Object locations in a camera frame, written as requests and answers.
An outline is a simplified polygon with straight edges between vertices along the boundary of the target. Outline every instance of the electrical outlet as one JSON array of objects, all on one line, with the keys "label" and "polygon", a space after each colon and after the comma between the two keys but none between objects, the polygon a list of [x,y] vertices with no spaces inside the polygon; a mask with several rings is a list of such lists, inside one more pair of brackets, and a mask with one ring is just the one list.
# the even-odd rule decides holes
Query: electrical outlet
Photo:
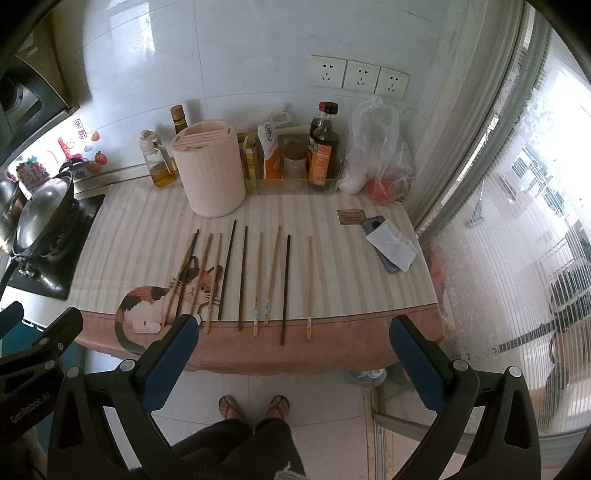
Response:
[{"label": "electrical outlet", "polygon": [[349,60],[345,70],[343,88],[358,92],[373,93],[378,81],[379,67],[369,63]]},{"label": "electrical outlet", "polygon": [[404,97],[404,91],[406,90],[409,78],[407,73],[382,67],[379,71],[375,93],[376,95],[400,100]]},{"label": "electrical outlet", "polygon": [[308,83],[316,87],[341,88],[347,61],[312,55]]}]

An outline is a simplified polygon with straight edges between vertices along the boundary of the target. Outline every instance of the gas stove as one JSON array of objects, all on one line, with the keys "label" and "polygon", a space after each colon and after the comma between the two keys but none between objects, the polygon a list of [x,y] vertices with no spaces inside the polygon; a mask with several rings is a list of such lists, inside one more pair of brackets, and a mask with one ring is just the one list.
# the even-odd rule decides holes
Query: gas stove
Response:
[{"label": "gas stove", "polygon": [[22,262],[8,286],[44,297],[67,300],[76,266],[105,195],[74,200],[70,219],[41,255]]}]

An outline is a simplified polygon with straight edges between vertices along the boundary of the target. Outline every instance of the cat illustration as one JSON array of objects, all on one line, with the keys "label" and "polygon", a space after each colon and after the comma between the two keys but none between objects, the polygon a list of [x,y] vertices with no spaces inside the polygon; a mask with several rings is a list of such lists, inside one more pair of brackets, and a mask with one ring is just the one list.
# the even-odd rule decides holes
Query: cat illustration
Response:
[{"label": "cat illustration", "polygon": [[[214,267],[207,270],[203,274],[201,282],[199,282],[199,288],[197,288],[199,268],[196,266],[195,257],[191,257],[190,261],[193,261],[194,266],[189,268],[180,313],[190,312],[194,296],[197,295],[195,305],[196,317],[199,320],[199,311],[203,305],[209,303],[211,295],[214,295],[213,304],[219,305],[219,299],[215,298],[215,294],[217,293],[217,281],[221,276],[222,267],[217,266],[217,278],[215,279],[212,276]],[[173,278],[168,288],[151,285],[134,288],[121,301],[115,313],[115,335],[121,346],[128,352],[141,355],[148,345],[155,340],[161,339],[174,323],[182,282],[179,282],[168,318],[164,318],[173,293],[174,281]]]}]

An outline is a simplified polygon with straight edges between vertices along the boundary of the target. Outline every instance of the person's leg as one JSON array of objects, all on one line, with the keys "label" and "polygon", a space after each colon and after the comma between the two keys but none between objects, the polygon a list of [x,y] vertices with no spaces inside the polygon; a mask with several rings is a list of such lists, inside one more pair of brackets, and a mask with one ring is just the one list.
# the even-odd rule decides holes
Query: person's leg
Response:
[{"label": "person's leg", "polygon": [[173,445],[173,451],[179,457],[219,463],[252,436],[251,428],[242,419],[240,407],[231,396],[220,399],[219,410],[224,420]]},{"label": "person's leg", "polygon": [[287,466],[305,475],[290,427],[285,422],[289,408],[285,397],[273,398],[267,416],[257,425],[255,434],[230,453],[222,464],[266,478],[273,478],[276,472]]}]

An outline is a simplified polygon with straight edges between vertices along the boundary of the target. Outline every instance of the blue gripper pad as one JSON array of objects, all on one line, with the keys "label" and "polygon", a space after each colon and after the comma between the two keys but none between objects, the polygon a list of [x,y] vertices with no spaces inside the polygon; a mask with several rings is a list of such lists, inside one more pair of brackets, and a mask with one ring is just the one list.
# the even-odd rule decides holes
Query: blue gripper pad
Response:
[{"label": "blue gripper pad", "polygon": [[390,345],[402,362],[423,404],[441,415],[446,403],[443,377],[397,317],[390,323],[389,336]]},{"label": "blue gripper pad", "polygon": [[199,325],[190,316],[145,377],[142,405],[147,412],[164,407],[198,340]]},{"label": "blue gripper pad", "polygon": [[0,312],[0,338],[3,338],[14,326],[25,316],[22,305],[13,301],[8,307]]}]

